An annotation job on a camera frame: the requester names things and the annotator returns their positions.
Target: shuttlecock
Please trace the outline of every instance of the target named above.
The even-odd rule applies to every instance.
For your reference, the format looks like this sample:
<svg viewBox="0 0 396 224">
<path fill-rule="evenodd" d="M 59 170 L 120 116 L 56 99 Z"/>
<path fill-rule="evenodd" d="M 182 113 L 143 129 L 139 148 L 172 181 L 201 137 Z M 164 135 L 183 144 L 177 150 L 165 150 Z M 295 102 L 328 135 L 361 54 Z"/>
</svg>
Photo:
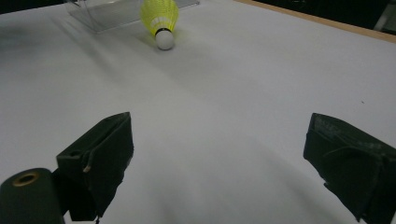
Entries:
<svg viewBox="0 0 396 224">
<path fill-rule="evenodd" d="M 144 0 L 140 19 L 155 36 L 159 49 L 171 49 L 175 45 L 173 30 L 178 18 L 174 0 Z"/>
</svg>

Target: shuttlecock cork base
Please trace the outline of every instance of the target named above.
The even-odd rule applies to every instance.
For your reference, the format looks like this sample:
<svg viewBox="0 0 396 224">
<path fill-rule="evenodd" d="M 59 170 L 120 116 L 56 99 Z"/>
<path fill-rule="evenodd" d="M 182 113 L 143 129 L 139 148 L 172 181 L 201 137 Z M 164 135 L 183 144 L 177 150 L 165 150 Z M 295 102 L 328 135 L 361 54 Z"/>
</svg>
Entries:
<svg viewBox="0 0 396 224">
<path fill-rule="evenodd" d="M 175 45 L 173 30 L 178 18 L 178 7 L 174 0 L 144 0 L 140 18 L 155 36 L 159 49 L 171 49 Z"/>
</svg>

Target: white shuttlecock tip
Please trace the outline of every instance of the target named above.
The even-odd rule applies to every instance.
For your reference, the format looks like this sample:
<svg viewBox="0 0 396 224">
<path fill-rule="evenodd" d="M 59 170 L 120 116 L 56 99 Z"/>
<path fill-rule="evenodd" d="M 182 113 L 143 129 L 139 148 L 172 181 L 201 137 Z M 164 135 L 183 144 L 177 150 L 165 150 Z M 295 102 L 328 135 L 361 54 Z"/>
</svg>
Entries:
<svg viewBox="0 0 396 224">
<path fill-rule="evenodd" d="M 155 41 L 159 49 L 171 49 L 175 45 L 172 32 L 169 29 L 162 28 L 155 34 Z"/>
</svg>

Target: table surface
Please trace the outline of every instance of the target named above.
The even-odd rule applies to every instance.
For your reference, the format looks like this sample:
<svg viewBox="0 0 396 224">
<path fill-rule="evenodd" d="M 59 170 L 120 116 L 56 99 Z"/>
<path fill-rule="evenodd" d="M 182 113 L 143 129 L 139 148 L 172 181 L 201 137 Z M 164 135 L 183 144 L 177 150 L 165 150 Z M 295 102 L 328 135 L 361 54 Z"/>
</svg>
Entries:
<svg viewBox="0 0 396 224">
<path fill-rule="evenodd" d="M 55 170 L 131 111 L 135 154 L 103 223 L 356 223 L 305 134 L 316 112 L 396 146 L 396 45 L 230 0 L 179 14 L 169 51 L 140 22 L 95 35 L 64 6 L 1 15 L 0 182 Z"/>
</svg>

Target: clear plastic container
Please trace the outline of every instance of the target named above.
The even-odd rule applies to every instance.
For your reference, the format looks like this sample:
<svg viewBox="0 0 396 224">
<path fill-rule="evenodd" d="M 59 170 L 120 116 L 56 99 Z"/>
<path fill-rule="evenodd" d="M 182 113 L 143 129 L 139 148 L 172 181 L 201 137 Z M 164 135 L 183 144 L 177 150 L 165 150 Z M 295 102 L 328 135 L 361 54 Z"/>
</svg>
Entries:
<svg viewBox="0 0 396 224">
<path fill-rule="evenodd" d="M 175 0 L 178 7 L 199 4 L 199 0 Z M 102 32 L 132 21 L 138 21 L 139 0 L 64 0 L 71 16 Z"/>
</svg>

